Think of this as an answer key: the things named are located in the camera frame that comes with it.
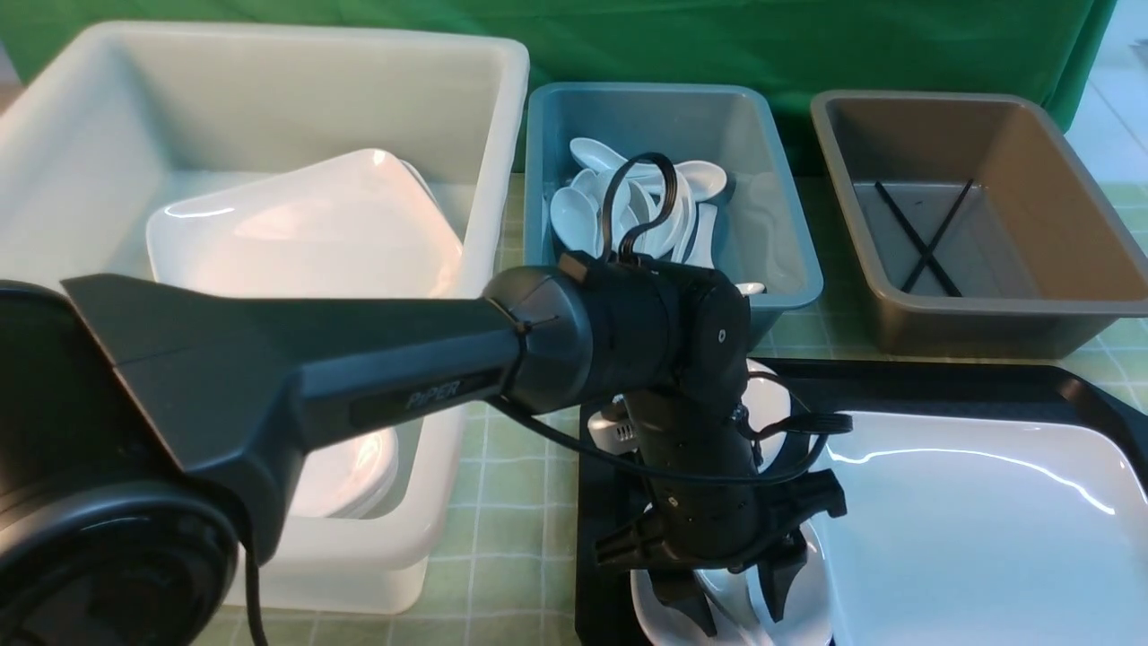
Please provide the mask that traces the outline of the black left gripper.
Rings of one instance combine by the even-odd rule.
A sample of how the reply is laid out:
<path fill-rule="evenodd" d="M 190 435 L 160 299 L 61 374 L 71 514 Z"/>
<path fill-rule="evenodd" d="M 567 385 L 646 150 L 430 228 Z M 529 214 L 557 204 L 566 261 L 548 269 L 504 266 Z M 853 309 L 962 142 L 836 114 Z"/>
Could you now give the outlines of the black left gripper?
<path fill-rule="evenodd" d="M 735 420 L 730 397 L 700 402 L 637 391 L 626 404 L 651 507 L 597 540 L 598 567 L 649 570 L 657 602 L 688 617 L 707 638 L 718 637 L 718 626 L 693 570 L 759 567 L 765 605 L 779 623 L 793 581 L 807 565 L 801 524 L 819 512 L 839 517 L 848 509 L 833 474 L 813 470 L 827 439 L 848 431 L 848 415 L 806 412 L 748 431 Z M 752 447 L 779 433 L 814 437 L 814 446 L 786 469 L 760 473 Z"/>

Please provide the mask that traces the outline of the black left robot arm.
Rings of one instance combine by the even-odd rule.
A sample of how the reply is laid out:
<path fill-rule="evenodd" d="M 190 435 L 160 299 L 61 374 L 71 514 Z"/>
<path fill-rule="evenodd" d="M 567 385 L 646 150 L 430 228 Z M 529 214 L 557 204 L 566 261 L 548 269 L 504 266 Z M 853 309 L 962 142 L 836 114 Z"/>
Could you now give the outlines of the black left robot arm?
<path fill-rule="evenodd" d="M 751 428 L 748 305 L 718 270 L 563 255 L 474 299 L 241 299 L 127 275 L 3 281 L 3 645 L 188 645 L 276 555 L 308 454 L 484 400 L 643 478 L 608 573 L 757 568 L 771 613 L 801 524 L 848 509 L 813 466 L 852 418 Z"/>

